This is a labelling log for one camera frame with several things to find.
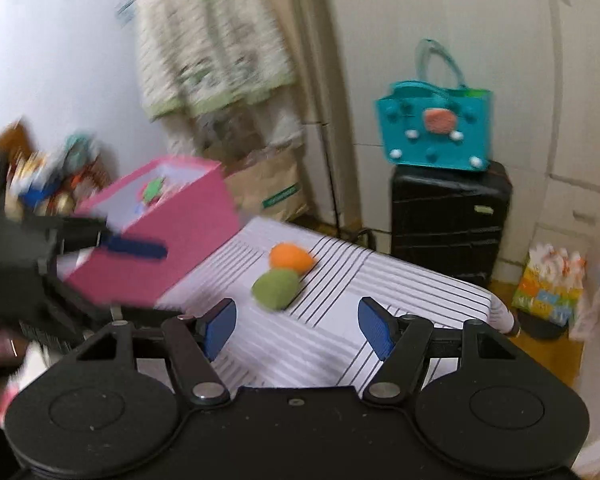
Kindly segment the red strawberry plush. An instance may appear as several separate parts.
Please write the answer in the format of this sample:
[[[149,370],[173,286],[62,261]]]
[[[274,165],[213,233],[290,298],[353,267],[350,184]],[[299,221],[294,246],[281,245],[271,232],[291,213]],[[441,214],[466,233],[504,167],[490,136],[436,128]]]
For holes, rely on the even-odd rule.
[[[155,178],[147,182],[140,191],[140,200],[142,203],[149,206],[155,203],[156,200],[160,200],[163,185],[163,178]]]

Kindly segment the pink storage box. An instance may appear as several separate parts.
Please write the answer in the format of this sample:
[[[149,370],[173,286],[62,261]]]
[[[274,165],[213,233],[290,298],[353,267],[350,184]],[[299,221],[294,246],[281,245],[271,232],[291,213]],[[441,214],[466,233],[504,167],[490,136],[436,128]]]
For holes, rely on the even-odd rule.
[[[155,178],[164,179],[162,195],[147,206],[140,191]],[[190,156],[155,159],[83,202],[76,213],[105,218],[114,232],[168,248],[162,260],[102,248],[61,258],[62,280],[94,304],[151,306],[240,230],[221,164]]]

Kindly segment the colourful gift bag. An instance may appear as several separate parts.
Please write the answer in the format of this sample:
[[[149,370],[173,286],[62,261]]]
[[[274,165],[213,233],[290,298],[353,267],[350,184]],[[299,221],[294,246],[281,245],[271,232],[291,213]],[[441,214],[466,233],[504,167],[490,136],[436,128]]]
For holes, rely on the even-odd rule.
[[[513,307],[560,327],[568,325],[583,294],[585,270],[580,252],[535,245],[529,249]]]

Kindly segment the black suitcase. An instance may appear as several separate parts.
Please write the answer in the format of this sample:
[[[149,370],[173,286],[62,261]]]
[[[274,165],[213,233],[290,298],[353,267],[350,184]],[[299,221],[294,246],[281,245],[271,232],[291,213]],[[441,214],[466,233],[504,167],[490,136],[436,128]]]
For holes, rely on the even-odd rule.
[[[390,255],[486,287],[512,195],[512,182],[499,162],[476,172],[396,166]]]

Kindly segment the brown paper bag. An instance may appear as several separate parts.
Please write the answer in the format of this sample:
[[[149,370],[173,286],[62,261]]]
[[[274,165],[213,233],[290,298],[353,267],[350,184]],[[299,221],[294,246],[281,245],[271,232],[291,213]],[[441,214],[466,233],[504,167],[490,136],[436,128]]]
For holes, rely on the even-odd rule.
[[[250,216],[289,221],[309,210],[293,148],[252,152],[225,183],[236,207]]]

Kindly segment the green plush ball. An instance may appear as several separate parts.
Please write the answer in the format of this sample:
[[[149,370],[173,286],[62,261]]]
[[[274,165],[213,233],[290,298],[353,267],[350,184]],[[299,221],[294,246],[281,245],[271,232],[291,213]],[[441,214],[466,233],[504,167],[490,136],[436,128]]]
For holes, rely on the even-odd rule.
[[[300,276],[290,269],[271,269],[255,281],[251,295],[261,307],[271,311],[287,309],[300,289]]]

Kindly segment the orange plush ball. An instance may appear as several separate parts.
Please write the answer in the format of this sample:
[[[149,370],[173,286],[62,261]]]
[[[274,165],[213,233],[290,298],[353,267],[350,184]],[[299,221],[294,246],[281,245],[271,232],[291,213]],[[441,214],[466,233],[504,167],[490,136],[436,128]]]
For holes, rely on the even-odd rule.
[[[274,246],[268,262],[272,269],[285,269],[298,275],[307,274],[315,266],[314,257],[302,247],[290,243],[280,243]]]

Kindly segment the striped table cloth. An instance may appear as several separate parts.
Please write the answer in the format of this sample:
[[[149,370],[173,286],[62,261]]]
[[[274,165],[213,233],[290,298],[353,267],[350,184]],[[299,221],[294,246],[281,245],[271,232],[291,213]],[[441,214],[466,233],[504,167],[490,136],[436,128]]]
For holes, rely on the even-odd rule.
[[[292,243],[316,260],[298,297],[268,312],[251,287],[268,255]],[[202,315],[223,298],[237,306],[237,325],[212,365],[231,392],[240,387],[352,386],[363,390],[381,362],[358,328],[358,302],[375,299],[391,314],[418,315],[437,328],[470,318],[502,334],[515,326],[505,304],[479,286],[414,266],[289,223],[254,218],[157,302],[162,310]]]

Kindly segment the white knitted robe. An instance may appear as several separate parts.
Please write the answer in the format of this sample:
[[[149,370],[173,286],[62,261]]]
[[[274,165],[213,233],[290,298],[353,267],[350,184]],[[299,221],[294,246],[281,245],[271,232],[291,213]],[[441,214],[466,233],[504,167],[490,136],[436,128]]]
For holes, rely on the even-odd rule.
[[[296,81],[263,0],[134,0],[138,83],[151,120],[257,104]]]

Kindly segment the teal felt handbag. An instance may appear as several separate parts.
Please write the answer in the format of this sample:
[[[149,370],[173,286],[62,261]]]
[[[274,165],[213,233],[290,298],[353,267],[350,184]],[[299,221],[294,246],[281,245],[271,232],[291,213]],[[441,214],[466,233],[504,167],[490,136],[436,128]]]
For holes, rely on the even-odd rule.
[[[455,87],[428,80],[434,55],[452,70]],[[469,87],[460,66],[437,40],[420,40],[415,61],[417,77],[390,84],[388,94],[375,102],[386,159],[396,166],[487,170],[492,92]]]

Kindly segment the white cabinet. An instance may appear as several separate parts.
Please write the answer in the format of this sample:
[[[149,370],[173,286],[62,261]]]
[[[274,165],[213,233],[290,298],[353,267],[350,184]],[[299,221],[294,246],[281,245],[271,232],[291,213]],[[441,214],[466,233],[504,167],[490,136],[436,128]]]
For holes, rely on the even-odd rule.
[[[600,244],[600,0],[330,0],[348,90],[363,223],[391,232],[391,166],[375,103],[416,75],[420,40],[444,44],[493,94],[491,148],[513,181],[494,276],[528,248]]]

